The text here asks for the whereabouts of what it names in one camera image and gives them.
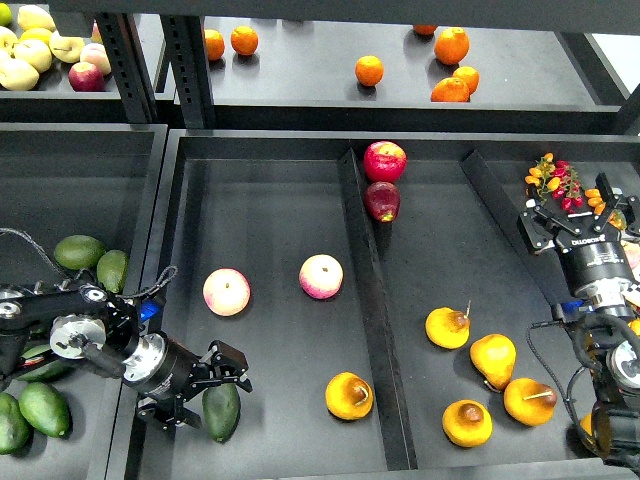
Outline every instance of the cable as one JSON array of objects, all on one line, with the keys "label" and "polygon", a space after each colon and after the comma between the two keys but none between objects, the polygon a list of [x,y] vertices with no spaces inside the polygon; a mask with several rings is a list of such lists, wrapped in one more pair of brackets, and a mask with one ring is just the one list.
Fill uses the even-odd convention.
[{"label": "cable", "polygon": [[582,441],[584,446],[591,453],[599,457],[600,455],[598,455],[598,451],[595,446],[595,441],[593,437],[587,435],[587,433],[584,431],[584,429],[580,425],[580,419],[578,418],[578,414],[576,413],[576,410],[573,406],[574,400],[571,395],[571,392],[573,391],[573,386],[575,385],[576,380],[578,379],[580,374],[582,374],[585,370],[587,370],[586,367],[580,366],[580,368],[576,370],[576,372],[572,375],[571,379],[569,380],[567,391],[565,392],[564,387],[560,383],[560,380],[558,379],[558,377],[556,377],[556,374],[553,373],[553,370],[551,370],[551,367],[547,364],[547,362],[544,361],[544,359],[542,358],[542,355],[538,353],[538,350],[533,345],[533,341],[531,340],[531,330],[533,330],[534,328],[543,328],[543,327],[551,327],[551,326],[559,326],[559,325],[562,325],[562,322],[559,320],[556,320],[553,322],[534,323],[529,325],[527,327],[527,332],[526,332],[527,345],[529,345],[529,349],[531,350],[531,353],[533,353],[533,355],[540,362],[542,367],[547,371],[547,373],[553,380],[553,383],[555,383],[556,387],[558,388],[558,391],[560,392],[560,397],[562,398],[562,403],[564,403],[564,407],[567,410],[569,417],[571,418],[571,422],[573,423],[576,429],[578,437],[580,437],[580,440]]},{"label": "cable", "polygon": [[26,241],[29,245],[31,245],[36,250],[38,255],[40,255],[40,258],[42,258],[42,260],[47,264],[47,266],[49,266],[49,268],[51,268],[54,272],[58,273],[59,275],[62,275],[64,278],[69,278],[69,276],[65,273],[62,267],[60,267],[55,260],[51,259],[49,255],[47,255],[47,253],[44,251],[44,248],[38,245],[35,242],[35,240],[33,240],[29,236],[27,232],[16,230],[14,228],[0,227],[0,235],[4,235],[5,233],[11,233],[13,235],[17,235],[18,237],[22,238],[24,241]]}]

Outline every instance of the orange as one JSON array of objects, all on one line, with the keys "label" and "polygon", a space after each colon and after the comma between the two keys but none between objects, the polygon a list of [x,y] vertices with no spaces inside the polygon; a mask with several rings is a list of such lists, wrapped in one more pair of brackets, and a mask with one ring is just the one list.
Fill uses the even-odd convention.
[{"label": "orange", "polygon": [[438,28],[437,25],[414,25],[413,31],[418,35],[433,35],[433,32]]},{"label": "orange", "polygon": [[258,48],[258,34],[251,27],[238,27],[231,32],[231,46],[238,55],[253,55]]},{"label": "orange", "polygon": [[217,30],[205,30],[204,41],[207,45],[207,58],[209,61],[216,61],[222,58],[224,53],[224,38]]},{"label": "orange", "polygon": [[378,57],[366,55],[356,63],[356,78],[365,87],[373,87],[384,75],[384,66]]},{"label": "orange", "polygon": [[472,95],[478,89],[478,83],[480,82],[480,74],[473,67],[459,67],[453,72],[452,77],[464,80],[464,83],[469,87],[469,95]]},{"label": "orange", "polygon": [[455,65],[467,55],[469,46],[469,36],[464,28],[450,27],[440,34],[433,51],[445,65]]},{"label": "orange", "polygon": [[441,80],[431,92],[432,102],[468,102],[469,87],[459,78]]}]

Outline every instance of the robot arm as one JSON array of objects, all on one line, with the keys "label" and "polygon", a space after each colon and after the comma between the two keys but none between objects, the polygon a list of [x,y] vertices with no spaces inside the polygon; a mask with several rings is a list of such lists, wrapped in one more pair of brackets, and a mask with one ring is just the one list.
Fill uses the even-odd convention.
[{"label": "robot arm", "polygon": [[[604,174],[596,186],[606,206],[600,215],[572,215],[544,208],[530,190],[527,210],[518,227],[533,254],[554,249],[571,294],[584,300],[576,312],[552,308],[553,323],[572,340],[576,358],[591,373],[596,403],[589,436],[577,422],[573,399],[565,398],[569,414],[585,445],[607,465],[640,472],[640,338],[627,322],[636,313],[626,299],[634,276],[620,243],[638,241],[638,198],[625,197]],[[627,220],[624,232],[609,223],[614,210]]]},{"label": "robot arm", "polygon": [[[203,390],[235,383],[252,390],[244,354],[214,341],[199,357],[163,332],[140,334],[140,307],[152,298],[125,299],[93,282],[65,280],[42,286],[0,286],[0,381],[14,379],[58,358],[89,364],[102,376],[121,378],[142,397],[139,418],[159,424],[199,427],[184,403]],[[29,338],[44,330],[51,352],[38,363],[22,357]]]}]

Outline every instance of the pink apple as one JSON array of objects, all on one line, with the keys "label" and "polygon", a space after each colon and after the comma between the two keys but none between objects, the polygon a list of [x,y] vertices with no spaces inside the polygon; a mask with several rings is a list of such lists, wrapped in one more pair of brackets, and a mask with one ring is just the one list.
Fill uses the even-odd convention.
[{"label": "pink apple", "polygon": [[71,67],[69,83],[76,92],[104,92],[105,89],[100,69],[89,62],[78,62]]},{"label": "pink apple", "polygon": [[375,142],[364,152],[364,173],[372,182],[393,183],[407,166],[407,154],[393,142]]},{"label": "pink apple", "polygon": [[207,277],[202,295],[213,313],[230,317],[247,306],[251,288],[244,275],[237,270],[220,268]]},{"label": "pink apple", "polygon": [[104,49],[104,45],[101,43],[90,43],[85,45],[80,52],[80,61],[96,65],[100,69],[100,73],[102,73],[103,77],[111,73],[109,57],[107,57],[107,52]]},{"label": "pink apple", "polygon": [[98,24],[93,22],[93,29],[91,30],[91,41],[93,43],[102,43],[102,35],[100,35],[100,30],[98,30]]},{"label": "pink apple", "polygon": [[314,255],[302,264],[298,278],[307,295],[324,300],[340,290],[342,266],[330,255]]}]

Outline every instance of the avocado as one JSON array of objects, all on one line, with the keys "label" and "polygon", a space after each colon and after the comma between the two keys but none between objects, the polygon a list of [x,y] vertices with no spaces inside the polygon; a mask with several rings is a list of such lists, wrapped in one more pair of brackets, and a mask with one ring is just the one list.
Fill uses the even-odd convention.
[{"label": "avocado", "polygon": [[0,455],[20,450],[31,435],[31,426],[20,413],[18,401],[0,393]]},{"label": "avocado", "polygon": [[105,290],[120,293],[127,278],[129,258],[122,250],[109,250],[98,261],[96,274]]},{"label": "avocado", "polygon": [[219,443],[229,440],[240,420],[240,395],[235,383],[207,388],[202,394],[202,409],[211,438]]},{"label": "avocado", "polygon": [[93,268],[104,255],[104,244],[87,235],[71,235],[63,238],[53,251],[60,265],[70,270]]},{"label": "avocado", "polygon": [[[25,360],[35,361],[38,356],[42,355],[43,353],[49,350],[51,350],[51,347],[49,346],[48,343],[45,343],[43,345],[38,345],[26,350],[22,354],[22,357]],[[54,360],[51,363],[48,363],[40,368],[36,368],[35,370],[32,370],[28,373],[25,373],[24,375],[21,375],[20,377],[17,378],[17,380],[22,380],[24,382],[52,381],[61,377],[62,375],[64,375],[70,370],[72,370],[72,368],[63,364],[62,360]]]},{"label": "avocado", "polygon": [[33,428],[49,437],[64,436],[71,426],[69,405],[53,386],[27,384],[18,397],[20,412]]}]

